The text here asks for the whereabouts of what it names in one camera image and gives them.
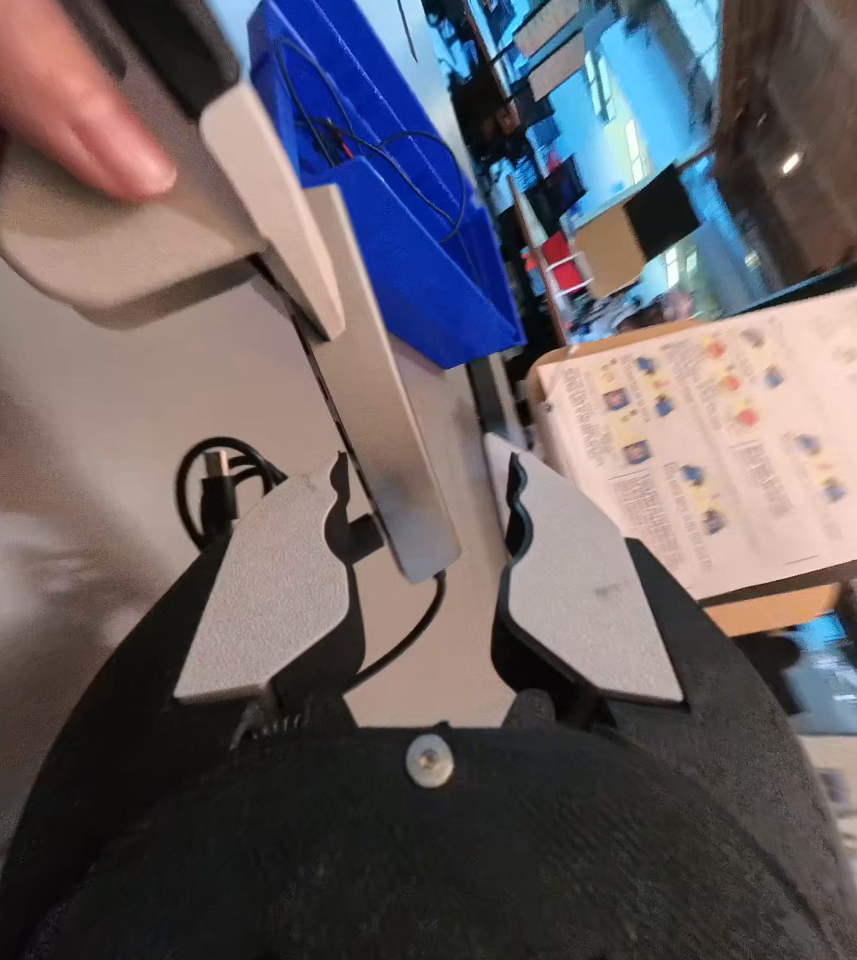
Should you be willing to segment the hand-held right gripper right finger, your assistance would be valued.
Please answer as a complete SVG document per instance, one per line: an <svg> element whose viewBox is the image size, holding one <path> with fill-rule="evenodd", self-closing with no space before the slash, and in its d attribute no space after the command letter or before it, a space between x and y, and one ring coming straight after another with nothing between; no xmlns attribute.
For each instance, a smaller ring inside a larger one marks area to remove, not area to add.
<svg viewBox="0 0 857 960"><path fill-rule="evenodd" d="M685 695L627 541L609 515L530 451L483 438L507 563L495 671L586 727L609 702L680 707Z"/></svg>

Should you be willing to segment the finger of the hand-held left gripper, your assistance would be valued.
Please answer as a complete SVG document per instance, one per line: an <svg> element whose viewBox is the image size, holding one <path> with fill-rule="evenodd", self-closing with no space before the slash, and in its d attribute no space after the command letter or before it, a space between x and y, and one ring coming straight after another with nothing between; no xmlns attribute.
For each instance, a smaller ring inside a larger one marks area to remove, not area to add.
<svg viewBox="0 0 857 960"><path fill-rule="evenodd" d="M282 266L298 299L326 342L345 330L345 310L333 260L299 176L252 84L239 80L206 105L199 131L259 237Z"/></svg>

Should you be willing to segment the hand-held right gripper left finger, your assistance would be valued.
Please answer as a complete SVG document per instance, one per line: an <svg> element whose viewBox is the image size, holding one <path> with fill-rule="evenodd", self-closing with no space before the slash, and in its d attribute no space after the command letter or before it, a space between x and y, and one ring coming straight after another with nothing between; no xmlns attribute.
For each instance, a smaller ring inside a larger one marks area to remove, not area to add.
<svg viewBox="0 0 857 960"><path fill-rule="evenodd" d="M174 686L179 703L269 694L295 712L356 678L365 638L350 473L339 451L237 523Z"/></svg>

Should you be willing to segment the grey usb hub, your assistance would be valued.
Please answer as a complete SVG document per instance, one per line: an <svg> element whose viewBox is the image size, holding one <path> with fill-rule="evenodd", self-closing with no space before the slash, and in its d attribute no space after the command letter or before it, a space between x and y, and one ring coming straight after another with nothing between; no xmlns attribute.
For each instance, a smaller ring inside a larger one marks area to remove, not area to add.
<svg viewBox="0 0 857 960"><path fill-rule="evenodd" d="M335 273L344 330L325 339L307 319L296 329L399 573L426 582L457 561L461 547L400 361L440 369L387 330L339 187L305 194Z"/></svg>

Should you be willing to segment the grey desk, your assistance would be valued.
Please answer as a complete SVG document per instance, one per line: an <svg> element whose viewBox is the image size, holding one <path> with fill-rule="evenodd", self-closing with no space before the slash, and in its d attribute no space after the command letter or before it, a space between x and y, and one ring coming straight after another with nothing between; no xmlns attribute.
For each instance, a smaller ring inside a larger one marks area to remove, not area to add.
<svg viewBox="0 0 857 960"><path fill-rule="evenodd" d="M336 442L274 299L243 281L120 330L0 258L0 869L88 679L191 558L171 472L215 434L292 463Z"/></svg>

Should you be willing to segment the person's left hand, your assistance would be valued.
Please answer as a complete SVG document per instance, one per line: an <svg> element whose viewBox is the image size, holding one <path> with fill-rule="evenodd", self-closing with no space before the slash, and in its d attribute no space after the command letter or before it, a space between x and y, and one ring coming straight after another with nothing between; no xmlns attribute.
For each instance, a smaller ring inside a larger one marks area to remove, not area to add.
<svg viewBox="0 0 857 960"><path fill-rule="evenodd" d="M0 2L0 162L7 138L122 202L163 196L177 181L174 163L57 2Z"/></svg>

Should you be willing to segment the blue plastic bin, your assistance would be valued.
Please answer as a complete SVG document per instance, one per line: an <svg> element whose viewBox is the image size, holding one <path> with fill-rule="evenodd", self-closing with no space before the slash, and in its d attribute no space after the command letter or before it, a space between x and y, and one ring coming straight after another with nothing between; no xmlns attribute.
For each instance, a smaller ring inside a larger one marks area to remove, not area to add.
<svg viewBox="0 0 857 960"><path fill-rule="evenodd" d="M357 2L260 2L251 82L302 187L335 185L387 330L450 369L522 347L490 215Z"/></svg>

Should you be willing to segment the printed paper sheet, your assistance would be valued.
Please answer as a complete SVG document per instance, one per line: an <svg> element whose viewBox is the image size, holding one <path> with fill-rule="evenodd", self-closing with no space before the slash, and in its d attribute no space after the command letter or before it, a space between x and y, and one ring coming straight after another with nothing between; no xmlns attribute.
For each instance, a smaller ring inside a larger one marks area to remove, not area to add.
<svg viewBox="0 0 857 960"><path fill-rule="evenodd" d="M546 459L696 599L857 562L857 286L558 350Z"/></svg>

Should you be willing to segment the red object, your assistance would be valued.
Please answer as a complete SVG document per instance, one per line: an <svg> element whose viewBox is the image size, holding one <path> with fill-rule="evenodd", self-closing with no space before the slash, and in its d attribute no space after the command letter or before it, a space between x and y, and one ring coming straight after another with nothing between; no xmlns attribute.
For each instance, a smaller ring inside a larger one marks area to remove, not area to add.
<svg viewBox="0 0 857 960"><path fill-rule="evenodd" d="M581 288L582 275L574 259L568 237L562 229L546 237L540 246L544 266L555 288L565 295Z"/></svg>

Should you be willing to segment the cardboard box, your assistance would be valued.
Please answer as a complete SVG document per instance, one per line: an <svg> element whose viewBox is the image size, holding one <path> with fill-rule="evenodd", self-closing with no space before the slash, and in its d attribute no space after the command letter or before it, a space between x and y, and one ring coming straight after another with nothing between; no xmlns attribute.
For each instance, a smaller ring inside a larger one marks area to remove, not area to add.
<svg viewBox="0 0 857 960"><path fill-rule="evenodd" d="M649 262L621 205L581 225L571 237L571 246L585 258L590 292L599 301L634 286Z"/></svg>

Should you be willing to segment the black panel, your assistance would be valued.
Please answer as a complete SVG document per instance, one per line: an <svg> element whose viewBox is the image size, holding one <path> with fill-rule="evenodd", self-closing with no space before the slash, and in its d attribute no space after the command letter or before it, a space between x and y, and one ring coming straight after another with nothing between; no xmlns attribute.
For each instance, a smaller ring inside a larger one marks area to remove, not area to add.
<svg viewBox="0 0 857 960"><path fill-rule="evenodd" d="M645 262L662 256L702 223L675 164L628 196L622 207Z"/></svg>

